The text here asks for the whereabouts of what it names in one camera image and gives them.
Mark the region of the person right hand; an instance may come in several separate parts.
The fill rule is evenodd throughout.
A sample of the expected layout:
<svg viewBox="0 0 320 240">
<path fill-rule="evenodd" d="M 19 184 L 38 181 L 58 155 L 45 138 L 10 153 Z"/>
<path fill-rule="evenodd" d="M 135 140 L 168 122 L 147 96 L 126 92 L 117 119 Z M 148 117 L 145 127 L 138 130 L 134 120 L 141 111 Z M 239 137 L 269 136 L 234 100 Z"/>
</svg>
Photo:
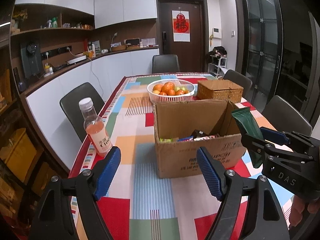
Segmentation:
<svg viewBox="0 0 320 240">
<path fill-rule="evenodd" d="M 293 197 L 293 202 L 291 206 L 291 213 L 289 216 L 290 226 L 297 226 L 303 219 L 303 211 L 305 210 L 306 201 L 299 198 L 298 196 Z M 317 213 L 320 207 L 319 199 L 315 202 L 310 202 L 308 204 L 308 212 L 311 214 Z"/>
</svg>

